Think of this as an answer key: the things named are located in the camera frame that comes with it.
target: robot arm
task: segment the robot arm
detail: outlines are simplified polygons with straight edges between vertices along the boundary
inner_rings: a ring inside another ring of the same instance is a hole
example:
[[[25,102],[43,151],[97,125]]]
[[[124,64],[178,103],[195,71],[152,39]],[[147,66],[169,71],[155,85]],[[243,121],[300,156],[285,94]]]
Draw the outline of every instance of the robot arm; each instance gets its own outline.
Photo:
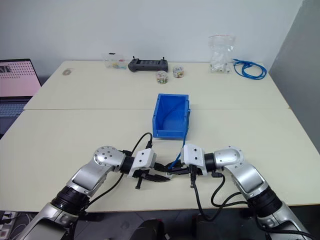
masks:
[[[140,188],[142,179],[164,182],[169,180],[161,175],[150,175],[154,167],[156,154],[151,148],[139,151],[136,157],[131,152],[118,151],[112,146],[102,146],[92,159],[82,166],[67,182],[57,196],[34,217],[21,232],[19,240],[58,240],[66,236],[70,228],[88,207],[89,199],[109,172],[128,174],[129,178],[139,178],[136,188]]]
[[[181,150],[181,163],[197,166],[202,175],[227,169],[234,184],[247,200],[249,208],[256,212],[260,225],[268,229],[308,233],[290,208],[272,191],[258,170],[245,161],[240,149],[229,146],[214,153],[205,153],[196,145],[186,144]],[[271,233],[270,236],[274,239],[310,239],[297,234]]]

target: table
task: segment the table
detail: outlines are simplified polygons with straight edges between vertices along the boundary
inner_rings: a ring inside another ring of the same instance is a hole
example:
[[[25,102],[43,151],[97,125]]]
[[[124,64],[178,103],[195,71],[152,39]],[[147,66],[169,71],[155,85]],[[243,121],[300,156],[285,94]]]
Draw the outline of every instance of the table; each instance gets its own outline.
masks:
[[[0,209],[39,211],[98,147],[131,150],[143,133],[152,130],[152,116],[152,109],[24,111],[0,140]],[[207,153],[237,146],[287,204],[320,203],[320,156],[290,109],[193,109],[187,143]],[[181,145],[181,140],[155,139],[156,160],[171,162]],[[110,173],[97,195],[119,175]],[[228,174],[226,178],[217,198],[220,203],[238,191]],[[211,207],[211,194],[220,182],[210,176],[197,178],[204,208]],[[88,211],[197,208],[187,175],[165,183],[143,181],[141,190],[136,184],[137,179],[124,177]]]
[[[102,61],[65,61],[24,109],[154,109],[159,93],[188,94],[192,109],[289,107],[269,74],[251,80],[234,71],[210,73],[208,63],[179,63],[185,76],[174,78],[175,64],[169,63],[168,83],[158,84],[155,72],[106,68]],[[65,69],[72,73],[62,75]]]

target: blue storage bin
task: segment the blue storage bin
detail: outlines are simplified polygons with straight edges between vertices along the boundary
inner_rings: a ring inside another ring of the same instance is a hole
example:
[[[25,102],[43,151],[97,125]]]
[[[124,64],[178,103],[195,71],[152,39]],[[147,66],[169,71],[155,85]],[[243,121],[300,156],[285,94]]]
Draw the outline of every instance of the blue storage bin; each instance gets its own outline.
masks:
[[[189,95],[159,93],[152,118],[153,137],[183,139],[188,111]]]

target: laptop screen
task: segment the laptop screen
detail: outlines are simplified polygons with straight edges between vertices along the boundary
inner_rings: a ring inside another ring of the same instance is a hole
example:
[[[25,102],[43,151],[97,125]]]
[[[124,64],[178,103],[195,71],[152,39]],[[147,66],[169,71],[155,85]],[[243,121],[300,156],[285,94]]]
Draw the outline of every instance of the laptop screen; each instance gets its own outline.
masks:
[[[40,87],[30,59],[0,60],[0,97],[33,96]]]

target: black game controller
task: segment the black game controller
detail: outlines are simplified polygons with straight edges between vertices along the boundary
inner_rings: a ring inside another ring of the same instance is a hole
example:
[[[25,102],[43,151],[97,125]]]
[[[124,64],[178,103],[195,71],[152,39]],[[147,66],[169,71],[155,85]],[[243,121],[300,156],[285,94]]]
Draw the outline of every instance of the black game controller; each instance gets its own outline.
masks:
[[[140,60],[139,58],[135,58],[133,56],[133,59],[128,64],[128,68],[131,72],[136,71],[166,71],[168,72],[168,61],[161,59],[160,61],[157,60]]]

